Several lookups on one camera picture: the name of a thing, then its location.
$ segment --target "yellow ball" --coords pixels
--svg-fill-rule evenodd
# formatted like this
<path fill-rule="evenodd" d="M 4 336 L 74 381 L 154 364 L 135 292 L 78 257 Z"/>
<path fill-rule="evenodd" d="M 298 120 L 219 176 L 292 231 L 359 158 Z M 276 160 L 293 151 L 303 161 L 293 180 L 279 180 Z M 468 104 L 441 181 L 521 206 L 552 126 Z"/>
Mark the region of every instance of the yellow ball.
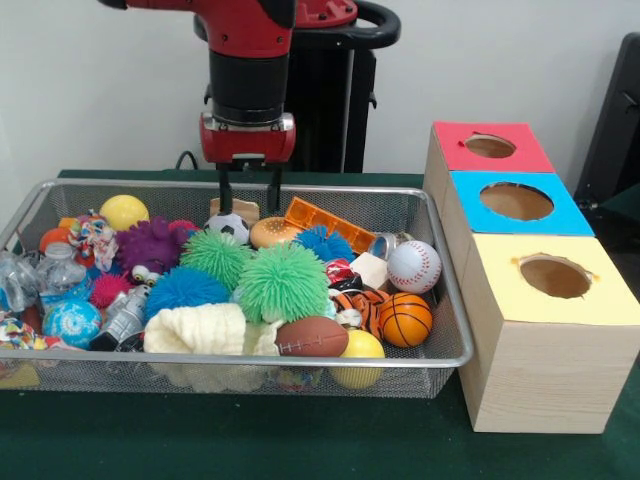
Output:
<path fill-rule="evenodd" d="M 100 215 L 107 219 L 111 228 L 117 231 L 128 230 L 143 220 L 149 220 L 147 207 L 131 195 L 116 195 L 104 202 Z"/>
<path fill-rule="evenodd" d="M 376 337 L 364 330 L 349 330 L 349 343 L 340 355 L 342 358 L 385 358 L 382 344 Z M 333 367 L 333 379 L 345 388 L 359 390 L 378 381 L 382 368 Z"/>

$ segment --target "orange basketball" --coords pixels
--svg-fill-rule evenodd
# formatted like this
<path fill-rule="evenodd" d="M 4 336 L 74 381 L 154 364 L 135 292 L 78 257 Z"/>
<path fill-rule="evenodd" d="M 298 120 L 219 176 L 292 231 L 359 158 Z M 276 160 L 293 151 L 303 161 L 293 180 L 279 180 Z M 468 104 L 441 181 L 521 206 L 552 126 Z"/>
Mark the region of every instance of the orange basketball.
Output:
<path fill-rule="evenodd" d="M 380 306 L 383 338 L 396 347 L 415 347 L 427 339 L 433 326 L 429 305 L 411 293 L 396 293 Z"/>

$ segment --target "white cloth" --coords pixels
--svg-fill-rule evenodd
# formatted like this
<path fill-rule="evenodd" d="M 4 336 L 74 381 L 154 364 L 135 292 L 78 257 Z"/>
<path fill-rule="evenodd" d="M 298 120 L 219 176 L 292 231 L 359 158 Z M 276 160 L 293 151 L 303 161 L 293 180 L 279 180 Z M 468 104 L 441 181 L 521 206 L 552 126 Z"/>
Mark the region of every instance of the white cloth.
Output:
<path fill-rule="evenodd" d="M 233 303 L 161 310 L 145 329 L 144 350 L 149 353 L 277 356 L 275 339 L 282 322 L 247 325 Z M 259 389 L 273 367 L 156 363 L 153 368 L 178 387 L 201 393 Z"/>

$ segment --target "green spiky ball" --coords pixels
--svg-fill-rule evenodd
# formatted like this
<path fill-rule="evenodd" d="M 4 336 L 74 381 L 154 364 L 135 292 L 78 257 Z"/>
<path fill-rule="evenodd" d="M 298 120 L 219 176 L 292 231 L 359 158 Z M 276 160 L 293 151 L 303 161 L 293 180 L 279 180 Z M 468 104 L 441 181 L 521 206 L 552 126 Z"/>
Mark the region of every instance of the green spiky ball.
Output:
<path fill-rule="evenodd" d="M 228 233 L 201 231 L 184 245 L 180 264 L 208 273 L 233 291 L 252 255 L 248 246 Z"/>
<path fill-rule="evenodd" d="M 329 280 L 311 250 L 291 244 L 262 248 L 240 277 L 239 303 L 247 319 L 286 322 L 322 315 Z"/>

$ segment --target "red square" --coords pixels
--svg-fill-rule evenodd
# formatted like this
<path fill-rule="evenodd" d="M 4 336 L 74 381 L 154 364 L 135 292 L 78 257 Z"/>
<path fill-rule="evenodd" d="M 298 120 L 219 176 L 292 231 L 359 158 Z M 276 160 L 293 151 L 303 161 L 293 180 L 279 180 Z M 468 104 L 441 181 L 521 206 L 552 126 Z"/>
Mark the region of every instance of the red square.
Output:
<path fill-rule="evenodd" d="M 554 173 L 526 123 L 434 124 L 449 170 Z"/>

